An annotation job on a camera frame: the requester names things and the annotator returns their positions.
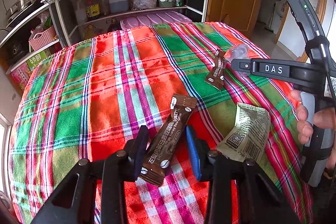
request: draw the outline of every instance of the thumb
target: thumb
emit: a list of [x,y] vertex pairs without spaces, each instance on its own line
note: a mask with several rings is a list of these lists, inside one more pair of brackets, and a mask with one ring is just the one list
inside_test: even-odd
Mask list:
[[335,109],[330,107],[316,112],[313,117],[313,123],[319,128],[336,130]]

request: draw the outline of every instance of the window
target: window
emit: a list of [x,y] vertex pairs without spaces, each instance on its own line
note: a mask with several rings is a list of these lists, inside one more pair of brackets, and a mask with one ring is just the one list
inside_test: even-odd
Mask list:
[[8,149],[11,124],[0,113],[0,191],[11,199],[8,177]]

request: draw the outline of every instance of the coffee stick packet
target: coffee stick packet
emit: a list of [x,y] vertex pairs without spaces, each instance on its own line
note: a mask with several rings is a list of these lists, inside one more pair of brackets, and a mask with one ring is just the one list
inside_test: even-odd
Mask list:
[[173,157],[177,143],[187,125],[197,98],[174,94],[171,100],[171,113],[149,145],[142,162],[140,177],[160,186],[166,169]]
[[213,68],[205,77],[204,81],[214,86],[218,90],[222,90],[224,87],[224,71],[227,61],[224,59],[224,52],[217,50],[215,53],[215,59]]

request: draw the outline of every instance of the plaid tablecloth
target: plaid tablecloth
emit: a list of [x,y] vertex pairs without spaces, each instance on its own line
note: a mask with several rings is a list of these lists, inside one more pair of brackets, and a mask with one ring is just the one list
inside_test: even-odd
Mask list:
[[[225,89],[204,82],[218,48],[246,43],[250,57],[268,58],[223,23],[144,26],[98,36],[47,58],[31,76],[10,139],[10,183],[18,218],[30,223],[81,158],[105,159],[146,124],[153,137],[170,113],[173,93],[198,98],[189,121],[214,148],[233,128],[236,103],[267,109],[271,129],[261,166],[303,223],[312,219],[291,86],[226,70]],[[126,183],[129,223],[203,223],[207,183],[192,174],[182,138],[164,184]],[[95,222],[100,221],[97,191]]]

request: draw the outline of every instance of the jar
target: jar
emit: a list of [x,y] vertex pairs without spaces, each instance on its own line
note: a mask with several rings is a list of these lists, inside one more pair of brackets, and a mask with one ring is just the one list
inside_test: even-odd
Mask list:
[[158,0],[146,0],[147,8],[155,8]]
[[109,0],[99,0],[100,14],[107,16],[110,14]]

